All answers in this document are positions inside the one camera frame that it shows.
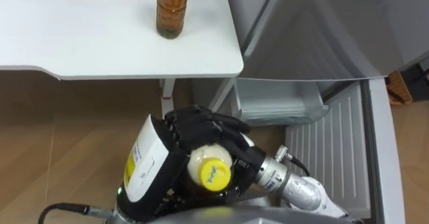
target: white bottle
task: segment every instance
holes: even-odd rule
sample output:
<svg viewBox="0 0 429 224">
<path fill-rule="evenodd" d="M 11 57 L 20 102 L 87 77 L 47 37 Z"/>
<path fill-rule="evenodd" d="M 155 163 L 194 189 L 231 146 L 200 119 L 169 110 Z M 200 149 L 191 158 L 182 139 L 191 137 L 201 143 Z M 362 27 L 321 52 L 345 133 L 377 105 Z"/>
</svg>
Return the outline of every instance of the white bottle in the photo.
<svg viewBox="0 0 429 224">
<path fill-rule="evenodd" d="M 218 144 L 211 144 L 191 152 L 188 173 L 197 185 L 216 192 L 228 186 L 232 165 L 228 151 Z"/>
</svg>

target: brown liquid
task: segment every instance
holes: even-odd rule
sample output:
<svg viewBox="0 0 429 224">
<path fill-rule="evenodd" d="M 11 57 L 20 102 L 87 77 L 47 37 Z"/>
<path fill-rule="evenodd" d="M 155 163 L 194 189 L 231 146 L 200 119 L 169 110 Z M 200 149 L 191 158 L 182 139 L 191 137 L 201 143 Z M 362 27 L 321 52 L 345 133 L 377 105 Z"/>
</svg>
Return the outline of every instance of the brown liquid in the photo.
<svg viewBox="0 0 429 224">
<path fill-rule="evenodd" d="M 156 29 L 167 38 L 174 39 L 183 29 L 187 0 L 158 0 Z"/>
</svg>

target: yellow bottle label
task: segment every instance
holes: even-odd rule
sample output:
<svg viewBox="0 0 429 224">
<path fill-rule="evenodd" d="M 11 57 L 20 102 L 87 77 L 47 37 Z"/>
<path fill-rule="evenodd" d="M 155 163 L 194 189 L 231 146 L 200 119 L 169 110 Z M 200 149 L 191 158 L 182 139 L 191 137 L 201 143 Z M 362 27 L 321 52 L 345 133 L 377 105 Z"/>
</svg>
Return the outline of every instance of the yellow bottle label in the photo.
<svg viewBox="0 0 429 224">
<path fill-rule="evenodd" d="M 135 169 L 135 162 L 133 153 L 131 152 L 128 156 L 127 164 L 125 165 L 125 171 L 123 174 L 123 182 L 125 183 L 125 187 L 128 186 L 129 179 L 133 175 Z"/>
</svg>

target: bottle of sauce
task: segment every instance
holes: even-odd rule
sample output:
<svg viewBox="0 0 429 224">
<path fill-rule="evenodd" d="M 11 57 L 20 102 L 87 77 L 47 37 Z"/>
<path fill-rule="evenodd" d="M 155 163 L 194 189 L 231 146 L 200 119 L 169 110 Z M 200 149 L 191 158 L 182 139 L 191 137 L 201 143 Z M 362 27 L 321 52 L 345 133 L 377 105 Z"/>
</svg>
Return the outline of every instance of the bottle of sauce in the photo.
<svg viewBox="0 0 429 224">
<path fill-rule="evenodd" d="M 167 38 L 174 39 L 183 29 L 187 0 L 158 0 L 156 29 Z"/>
<path fill-rule="evenodd" d="M 233 160 L 224 147 L 213 144 L 191 152 L 188 173 L 191 180 L 211 192 L 225 189 L 231 180 Z"/>
</svg>

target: table leg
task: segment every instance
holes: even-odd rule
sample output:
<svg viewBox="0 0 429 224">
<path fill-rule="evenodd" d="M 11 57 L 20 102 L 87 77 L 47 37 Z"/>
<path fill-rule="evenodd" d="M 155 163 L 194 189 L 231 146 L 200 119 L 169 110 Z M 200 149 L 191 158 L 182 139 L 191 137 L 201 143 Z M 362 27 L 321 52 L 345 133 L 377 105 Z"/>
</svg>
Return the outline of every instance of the table leg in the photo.
<svg viewBox="0 0 429 224">
<path fill-rule="evenodd" d="M 227 98 L 228 93 L 231 91 L 235 84 L 235 78 L 225 78 L 223 79 L 221 85 L 218 87 L 212 101 L 208 105 L 208 108 L 212 111 L 218 111 L 221 107 L 223 101 Z"/>
<path fill-rule="evenodd" d="M 174 78 L 162 79 L 160 81 L 162 117 L 164 117 L 166 113 L 174 109 L 173 89 L 175 81 L 176 79 Z"/>
</svg>

